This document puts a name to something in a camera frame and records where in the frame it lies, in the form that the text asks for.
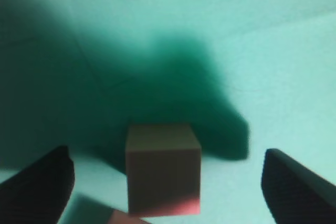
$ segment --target wooden cube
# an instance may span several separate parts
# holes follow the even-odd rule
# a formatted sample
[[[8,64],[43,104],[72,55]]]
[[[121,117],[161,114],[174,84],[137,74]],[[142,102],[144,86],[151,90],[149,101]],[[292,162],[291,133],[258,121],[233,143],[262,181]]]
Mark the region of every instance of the wooden cube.
[[[201,152],[189,124],[130,126],[126,144],[129,214],[199,214]]]
[[[114,210],[108,224],[150,224],[138,218],[132,218],[125,212]]]

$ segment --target teal surface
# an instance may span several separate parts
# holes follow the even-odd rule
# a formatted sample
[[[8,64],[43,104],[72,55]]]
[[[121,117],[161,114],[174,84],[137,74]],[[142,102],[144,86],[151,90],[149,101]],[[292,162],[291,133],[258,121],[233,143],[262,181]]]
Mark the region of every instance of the teal surface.
[[[336,0],[0,0],[0,181],[60,144],[76,185],[60,224],[127,211],[128,123],[192,122],[198,216],[274,223],[279,148],[336,184]]]

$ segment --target light blue surface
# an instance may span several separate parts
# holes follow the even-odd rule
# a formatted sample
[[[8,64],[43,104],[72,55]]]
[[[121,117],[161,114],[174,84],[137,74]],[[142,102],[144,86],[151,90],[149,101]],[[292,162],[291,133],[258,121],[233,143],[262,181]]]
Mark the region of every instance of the light blue surface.
[[[12,150],[20,138],[21,146],[15,155],[33,151],[32,146],[38,146],[38,151],[20,165],[2,165],[0,180],[37,158],[44,145],[45,149],[49,146],[44,141],[50,137],[50,131],[43,129],[51,125],[57,125],[52,137],[61,127],[63,133],[68,131],[71,137],[82,138],[83,146],[92,141],[99,143],[97,132],[117,126],[123,117],[115,114],[115,108],[109,106],[103,94],[113,93],[111,86],[125,78],[155,74],[161,61],[153,49],[158,35],[187,34],[206,45],[212,71],[219,76],[214,85],[228,96],[247,121],[249,156],[235,162],[203,158],[199,216],[149,220],[157,224],[274,223],[260,190],[267,148],[281,149],[336,184],[336,0],[11,0],[11,4],[20,7],[22,12],[18,16],[29,20],[28,26],[40,24],[37,34],[48,31],[50,37],[34,35],[37,37],[34,39],[29,28],[20,27],[20,32],[16,32],[18,24],[3,25],[1,83],[6,83],[5,78],[15,79],[16,72],[37,71],[45,79],[35,80],[35,95],[49,99],[50,106],[44,108],[49,113],[45,115],[47,120],[34,113],[39,103],[34,103],[34,96],[24,91],[31,84],[15,79],[25,110],[2,104],[1,141],[8,143],[11,146],[8,150]],[[41,8],[57,22],[36,16]],[[6,17],[2,19],[3,24],[9,24]],[[10,44],[25,38],[33,40]],[[51,38],[59,40],[58,45],[64,48],[55,46],[50,50],[45,45]],[[123,50],[131,53],[123,54],[126,55],[123,58],[111,58],[111,41],[118,41],[118,45],[124,45]],[[52,54],[60,55],[59,61],[49,61]],[[23,66],[18,67],[13,59],[21,59]],[[50,66],[48,70],[34,69],[35,61],[44,60]],[[102,68],[111,64],[123,69],[126,76],[118,79],[113,71]],[[1,66],[12,70],[4,74]],[[48,97],[43,90],[58,89],[48,84],[48,78],[58,74],[53,72],[53,66],[61,66],[66,75],[75,72],[76,83],[82,86],[65,78],[61,84],[69,85],[68,92]],[[131,83],[122,87],[127,89]],[[67,95],[78,99],[69,100],[64,106],[52,106],[53,101],[67,100]],[[153,108],[150,104],[142,106],[139,110],[134,105],[134,116]],[[6,157],[0,157],[0,163],[6,164]],[[127,211],[123,174],[97,158],[77,152],[72,157],[76,185],[60,223],[68,224],[67,218],[80,194]]]

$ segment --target block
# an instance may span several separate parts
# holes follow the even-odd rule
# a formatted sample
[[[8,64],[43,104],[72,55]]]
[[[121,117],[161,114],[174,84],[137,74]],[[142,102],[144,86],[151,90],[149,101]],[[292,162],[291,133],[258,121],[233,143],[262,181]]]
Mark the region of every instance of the block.
[[[199,214],[202,149],[189,124],[132,125],[125,151],[131,216]]]
[[[336,186],[278,149],[266,151],[261,188],[277,224],[336,223]]]
[[[113,214],[107,224],[150,224],[139,218],[130,217],[125,212],[114,210]]]

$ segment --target cube top face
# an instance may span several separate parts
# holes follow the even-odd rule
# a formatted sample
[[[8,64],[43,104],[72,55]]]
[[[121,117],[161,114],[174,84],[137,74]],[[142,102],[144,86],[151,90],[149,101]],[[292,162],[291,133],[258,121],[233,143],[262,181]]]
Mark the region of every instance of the cube top face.
[[[126,143],[127,152],[200,148],[201,145],[187,123],[132,125]]]

